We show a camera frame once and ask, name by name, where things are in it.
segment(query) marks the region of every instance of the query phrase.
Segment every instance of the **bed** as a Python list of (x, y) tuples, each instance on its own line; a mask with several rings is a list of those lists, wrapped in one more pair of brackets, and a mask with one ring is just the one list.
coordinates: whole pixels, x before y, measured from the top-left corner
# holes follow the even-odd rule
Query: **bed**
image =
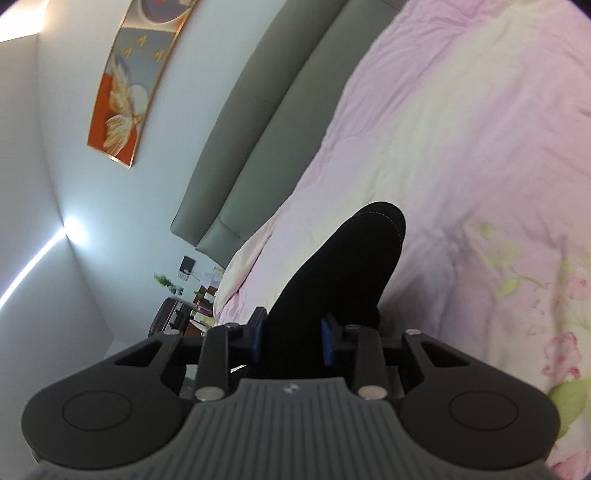
[(561, 417), (548, 464), (583, 478), (590, 152), (591, 21), (581, 9), (410, 0), (346, 82), (293, 191), (243, 238), (216, 318), (245, 323), (254, 307), (270, 309), (350, 215), (394, 203), (407, 237), (379, 305), (385, 331), (420, 328), (548, 393)]

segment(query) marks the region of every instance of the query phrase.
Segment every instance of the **wall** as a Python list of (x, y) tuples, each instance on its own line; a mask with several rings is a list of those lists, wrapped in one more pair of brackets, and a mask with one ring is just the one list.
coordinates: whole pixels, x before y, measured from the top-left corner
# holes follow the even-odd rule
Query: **wall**
[[(0, 294), (61, 228), (38, 122), (37, 37), (0, 43)], [(68, 240), (0, 310), (0, 478), (34, 466), (20, 433), (26, 401), (101, 360), (113, 336)]]
[[(78, 218), (88, 232), (88, 244), (76, 253), (122, 342), (146, 337), (167, 296), (154, 273), (176, 278), (184, 255), (197, 260), (197, 275), (213, 268), (211, 260), (170, 233), (170, 223), (225, 99), (283, 3), (197, 4), (130, 170), (86, 146), (99, 80), (129, 2), (51, 0), (48, 5), (38, 63), (50, 174), (63, 215)], [(192, 291), (188, 286), (185, 298)]]

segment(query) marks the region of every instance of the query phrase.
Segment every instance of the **bright light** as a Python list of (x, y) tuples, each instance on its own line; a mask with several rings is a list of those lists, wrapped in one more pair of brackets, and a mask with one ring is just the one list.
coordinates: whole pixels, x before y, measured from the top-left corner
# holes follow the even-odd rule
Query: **bright light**
[(8, 290), (4, 292), (4, 295), (0, 297), (0, 309), (4, 307), (4, 304), (10, 298), (10, 295), (14, 293), (17, 287), (21, 284), (21, 282), (25, 279), (25, 277), (29, 274), (29, 272), (39, 263), (43, 257), (45, 257), (46, 253), (49, 252), (53, 248), (53, 246), (58, 243), (62, 238), (66, 236), (66, 231), (63, 228), (60, 228), (59, 231), (53, 236), (51, 240), (47, 242), (47, 244), (39, 250), (39, 253), (35, 255), (32, 260), (27, 264), (25, 268), (17, 275), (14, 281), (8, 287)]
[(88, 236), (86, 231), (82, 228), (82, 225), (75, 218), (67, 218), (64, 220), (64, 228), (66, 229), (66, 235), (73, 244), (84, 245)]
[(19, 0), (0, 17), (0, 42), (39, 33), (49, 0)]

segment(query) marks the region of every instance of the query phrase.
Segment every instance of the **purple object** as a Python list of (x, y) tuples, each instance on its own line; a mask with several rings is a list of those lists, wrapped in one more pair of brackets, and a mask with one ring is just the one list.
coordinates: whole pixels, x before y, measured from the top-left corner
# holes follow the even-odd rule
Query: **purple object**
[(166, 23), (180, 17), (188, 10), (179, 0), (142, 0), (142, 11), (154, 23)]

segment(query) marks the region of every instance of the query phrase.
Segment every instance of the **headboard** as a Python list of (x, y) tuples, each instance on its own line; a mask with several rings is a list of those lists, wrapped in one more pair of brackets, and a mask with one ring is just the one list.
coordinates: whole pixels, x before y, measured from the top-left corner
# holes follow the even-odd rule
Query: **headboard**
[(171, 231), (223, 267), (291, 194), (404, 0), (287, 0), (213, 127)]

